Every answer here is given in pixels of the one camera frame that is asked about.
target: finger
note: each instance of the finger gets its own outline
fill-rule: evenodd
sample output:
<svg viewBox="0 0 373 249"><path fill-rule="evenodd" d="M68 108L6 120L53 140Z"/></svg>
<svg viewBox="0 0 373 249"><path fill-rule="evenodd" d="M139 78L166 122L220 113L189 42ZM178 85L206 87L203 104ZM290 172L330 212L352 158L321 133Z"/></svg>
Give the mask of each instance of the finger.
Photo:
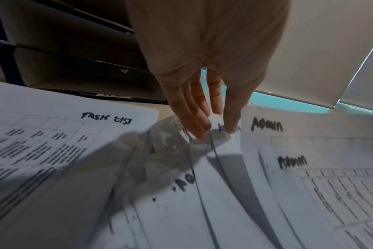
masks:
<svg viewBox="0 0 373 249"><path fill-rule="evenodd" d="M183 86L183 90L186 104L188 105L190 111L199 120L204 129L206 131L209 131L211 129L211 122L208 119L208 116L199 108L199 106L195 102L191 92L191 85L185 84Z"/></svg>
<svg viewBox="0 0 373 249"><path fill-rule="evenodd" d="M265 73L259 75L248 84L249 87L227 87L223 111L223 122L227 132L236 132L237 124L241 118L241 109L248 104L253 91L263 81L265 75Z"/></svg>
<svg viewBox="0 0 373 249"><path fill-rule="evenodd" d="M211 109L213 113L222 114L222 79L216 70L207 69L207 85L210 92Z"/></svg>
<svg viewBox="0 0 373 249"><path fill-rule="evenodd" d="M192 96L204 114L206 114L206 116L210 116L210 108L208 107L206 97L203 93L202 84L200 83L201 72L202 70L198 69L191 77Z"/></svg>
<svg viewBox="0 0 373 249"><path fill-rule="evenodd" d="M206 136L206 130L189 109L182 88L166 85L161 86L166 99L169 102L170 108L173 110L185 129L190 131L195 137L204 139Z"/></svg>

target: human hand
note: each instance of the human hand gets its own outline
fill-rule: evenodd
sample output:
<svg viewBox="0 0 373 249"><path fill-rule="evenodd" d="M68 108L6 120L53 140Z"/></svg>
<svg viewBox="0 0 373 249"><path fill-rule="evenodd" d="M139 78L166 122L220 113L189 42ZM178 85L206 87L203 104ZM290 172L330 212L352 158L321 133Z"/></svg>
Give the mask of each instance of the human hand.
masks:
<svg viewBox="0 0 373 249"><path fill-rule="evenodd" d="M207 67L213 113L236 131L241 109L263 81L282 35L290 0L126 0L125 5L149 70L171 109L197 138L211 128L200 85Z"/></svg>

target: white panel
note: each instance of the white panel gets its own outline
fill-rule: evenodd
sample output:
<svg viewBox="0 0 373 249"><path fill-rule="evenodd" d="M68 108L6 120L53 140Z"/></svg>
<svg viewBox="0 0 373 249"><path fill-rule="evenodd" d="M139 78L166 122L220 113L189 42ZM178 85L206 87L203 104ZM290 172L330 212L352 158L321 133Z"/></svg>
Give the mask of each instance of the white panel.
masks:
<svg viewBox="0 0 373 249"><path fill-rule="evenodd" d="M373 110L373 52L341 96L341 102Z"/></svg>
<svg viewBox="0 0 373 249"><path fill-rule="evenodd" d="M259 92L333 108L373 47L373 0L293 0Z"/></svg>

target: hand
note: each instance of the hand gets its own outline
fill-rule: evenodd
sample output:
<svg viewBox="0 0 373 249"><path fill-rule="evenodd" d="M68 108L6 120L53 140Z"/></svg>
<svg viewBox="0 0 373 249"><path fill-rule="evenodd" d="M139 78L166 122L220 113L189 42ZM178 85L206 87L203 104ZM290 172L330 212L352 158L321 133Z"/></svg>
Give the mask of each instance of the hand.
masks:
<svg viewBox="0 0 373 249"><path fill-rule="evenodd" d="M200 85L207 67L213 113L236 131L241 109L263 81L282 35L290 0L126 0L149 70L171 109L197 138L211 128Z"/></svg>

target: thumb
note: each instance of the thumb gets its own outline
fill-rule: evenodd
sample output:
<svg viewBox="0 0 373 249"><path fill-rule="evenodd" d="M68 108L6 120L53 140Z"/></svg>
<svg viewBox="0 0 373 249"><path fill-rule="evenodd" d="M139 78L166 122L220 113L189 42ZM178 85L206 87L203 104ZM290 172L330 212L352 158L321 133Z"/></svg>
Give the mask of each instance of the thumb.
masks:
<svg viewBox="0 0 373 249"><path fill-rule="evenodd" d="M235 133L241 118L241 109L248 104L253 91L260 85L266 76L266 72L255 78L249 84L243 86L228 86L226 90L225 109L223 110L223 122L229 133Z"/></svg>

